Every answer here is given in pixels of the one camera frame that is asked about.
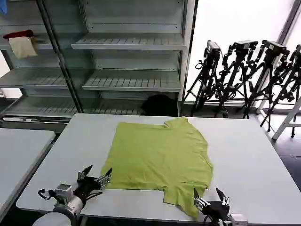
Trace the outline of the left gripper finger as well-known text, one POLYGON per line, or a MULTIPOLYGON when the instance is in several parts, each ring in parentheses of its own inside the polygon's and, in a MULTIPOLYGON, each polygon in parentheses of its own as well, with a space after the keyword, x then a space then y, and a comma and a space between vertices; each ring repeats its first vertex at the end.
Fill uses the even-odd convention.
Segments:
POLYGON ((84 168, 81 172, 78 172, 78 181, 91 181, 93 178, 91 176, 88 176, 88 173, 92 169, 93 165, 90 165, 86 168, 84 168))
POLYGON ((97 189, 102 189, 103 187, 105 187, 110 182, 111 176, 112 176, 112 168, 110 168, 104 175, 95 179, 97 189))

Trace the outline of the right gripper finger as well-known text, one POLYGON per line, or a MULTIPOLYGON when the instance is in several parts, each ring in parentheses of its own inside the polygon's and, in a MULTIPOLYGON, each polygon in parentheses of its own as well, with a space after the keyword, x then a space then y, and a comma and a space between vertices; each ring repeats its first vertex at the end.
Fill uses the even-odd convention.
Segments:
POLYGON ((215 188, 216 189, 216 192, 222 202, 222 206, 227 206, 229 207, 230 206, 230 198, 227 197, 223 191, 221 191, 219 188, 215 188))
POLYGON ((204 200, 202 197, 200 197, 195 188, 193 188, 193 192, 194 192, 194 205, 200 212, 206 214, 209 210, 210 203, 204 200))

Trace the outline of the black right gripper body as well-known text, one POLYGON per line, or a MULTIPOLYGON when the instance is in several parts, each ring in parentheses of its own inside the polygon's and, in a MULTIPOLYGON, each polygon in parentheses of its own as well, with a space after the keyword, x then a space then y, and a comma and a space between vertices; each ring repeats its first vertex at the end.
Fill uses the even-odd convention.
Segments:
POLYGON ((221 201, 211 201, 209 205, 204 205, 202 208, 202 213, 205 216, 204 222, 207 219, 211 220, 211 223, 217 223, 219 220, 226 221, 229 219, 230 206, 228 204, 223 204, 221 201))

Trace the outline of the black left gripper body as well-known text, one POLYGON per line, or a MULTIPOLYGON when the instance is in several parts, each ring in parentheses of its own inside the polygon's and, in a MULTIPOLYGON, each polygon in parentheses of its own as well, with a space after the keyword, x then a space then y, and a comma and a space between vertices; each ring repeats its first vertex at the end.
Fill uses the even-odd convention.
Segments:
POLYGON ((100 184, 95 182, 95 178, 87 176, 83 179, 77 179, 77 188, 73 194, 79 197, 82 201, 87 201, 103 194, 100 189, 100 184))

